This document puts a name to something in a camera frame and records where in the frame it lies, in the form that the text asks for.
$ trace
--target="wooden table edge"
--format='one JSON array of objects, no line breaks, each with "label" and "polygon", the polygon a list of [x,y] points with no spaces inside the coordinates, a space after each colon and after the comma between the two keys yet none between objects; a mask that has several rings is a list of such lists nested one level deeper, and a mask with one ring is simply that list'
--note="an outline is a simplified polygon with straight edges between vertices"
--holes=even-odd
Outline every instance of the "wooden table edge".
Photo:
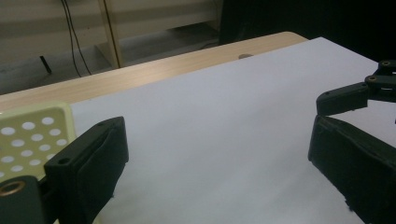
[{"label": "wooden table edge", "polygon": [[0,95],[0,111],[46,101],[64,101],[73,104],[217,64],[236,61],[241,54],[260,54],[299,44],[306,40],[306,38],[291,32],[266,35],[212,49],[202,49],[149,63],[124,67],[90,77],[72,79],[26,91],[12,92]]}]

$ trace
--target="yellow perforated plate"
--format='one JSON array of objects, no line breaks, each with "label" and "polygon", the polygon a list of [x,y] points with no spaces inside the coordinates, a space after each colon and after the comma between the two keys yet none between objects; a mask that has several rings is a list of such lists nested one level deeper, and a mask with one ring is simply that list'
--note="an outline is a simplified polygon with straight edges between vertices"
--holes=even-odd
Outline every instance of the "yellow perforated plate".
[{"label": "yellow perforated plate", "polygon": [[76,138],[68,104],[50,102],[0,112],[0,182],[44,176],[43,165]]}]

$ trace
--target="robotic arm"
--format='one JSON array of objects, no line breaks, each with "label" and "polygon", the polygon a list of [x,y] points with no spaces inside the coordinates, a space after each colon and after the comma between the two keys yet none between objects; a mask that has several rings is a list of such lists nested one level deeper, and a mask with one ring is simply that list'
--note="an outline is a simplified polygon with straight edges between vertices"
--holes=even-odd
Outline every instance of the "robotic arm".
[{"label": "robotic arm", "polygon": [[364,82],[322,93],[308,159],[345,196],[364,223],[396,223],[396,148],[339,119],[327,116],[396,103],[396,61],[383,61]]}]

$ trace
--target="black cable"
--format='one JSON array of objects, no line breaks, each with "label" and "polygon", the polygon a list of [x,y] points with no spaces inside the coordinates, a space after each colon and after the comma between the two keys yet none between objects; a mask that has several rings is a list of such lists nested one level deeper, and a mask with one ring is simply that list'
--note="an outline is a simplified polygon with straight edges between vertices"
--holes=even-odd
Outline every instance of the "black cable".
[{"label": "black cable", "polygon": [[76,30],[75,30],[74,25],[73,25],[73,20],[72,20],[71,14],[70,14],[69,5],[67,4],[67,1],[66,1],[66,0],[64,0],[64,4],[66,5],[67,13],[68,13],[68,15],[69,15],[70,26],[71,26],[71,28],[72,28],[74,37],[75,37],[75,39],[76,39],[76,43],[77,43],[77,46],[78,46],[79,55],[81,56],[81,59],[82,59],[82,61],[84,62],[85,68],[87,69],[88,73],[89,73],[90,75],[92,75],[90,69],[88,68],[87,63],[85,62],[85,58],[84,58],[84,56],[82,55],[81,48],[79,47],[79,43],[78,43],[78,38],[77,38]]},{"label": "black cable", "polygon": [[76,72],[78,74],[79,77],[82,77],[81,74],[78,71],[77,65],[76,65],[76,58],[74,56],[74,46],[73,46],[73,36],[72,36],[72,29],[70,27],[70,21],[69,21],[69,15],[67,14],[67,10],[66,10],[66,6],[64,4],[64,0],[61,0],[62,5],[64,6],[64,15],[66,16],[66,20],[67,20],[67,27],[69,29],[69,35],[70,35],[70,44],[72,47],[72,58],[73,58],[73,65],[75,66]]}]

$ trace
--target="white paper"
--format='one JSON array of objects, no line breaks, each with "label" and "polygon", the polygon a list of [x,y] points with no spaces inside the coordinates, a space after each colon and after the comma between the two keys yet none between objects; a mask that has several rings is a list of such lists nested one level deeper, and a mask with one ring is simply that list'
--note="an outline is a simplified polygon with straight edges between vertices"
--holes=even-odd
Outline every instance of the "white paper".
[{"label": "white paper", "polygon": [[[362,223],[307,153],[316,98],[376,67],[318,38],[73,104],[78,134],[126,120],[130,161],[102,222]],[[338,118],[395,145],[395,116],[382,103]]]}]

